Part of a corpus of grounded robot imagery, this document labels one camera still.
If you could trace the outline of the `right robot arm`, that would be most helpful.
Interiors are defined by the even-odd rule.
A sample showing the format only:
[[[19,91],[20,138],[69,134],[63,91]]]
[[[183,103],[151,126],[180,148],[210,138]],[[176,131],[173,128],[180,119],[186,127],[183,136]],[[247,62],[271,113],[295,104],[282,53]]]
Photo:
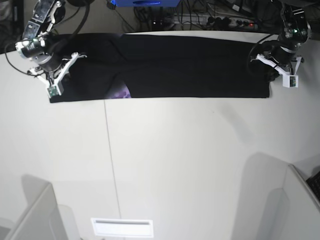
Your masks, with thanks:
[[[50,52],[53,42],[49,36],[65,17],[65,3],[64,0],[38,0],[21,40],[15,43],[22,58],[34,61],[47,73],[57,71],[62,64],[59,57]]]

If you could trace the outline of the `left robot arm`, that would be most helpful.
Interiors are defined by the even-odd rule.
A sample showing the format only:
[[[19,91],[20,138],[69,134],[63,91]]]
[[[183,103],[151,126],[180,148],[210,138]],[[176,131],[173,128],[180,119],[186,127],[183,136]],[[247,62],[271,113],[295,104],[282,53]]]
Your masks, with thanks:
[[[280,18],[282,25],[277,40],[263,44],[267,51],[256,56],[257,60],[270,66],[273,72],[282,76],[282,86],[299,86],[298,69],[304,58],[297,54],[298,49],[311,38],[311,27],[305,11],[299,7],[281,1]]]

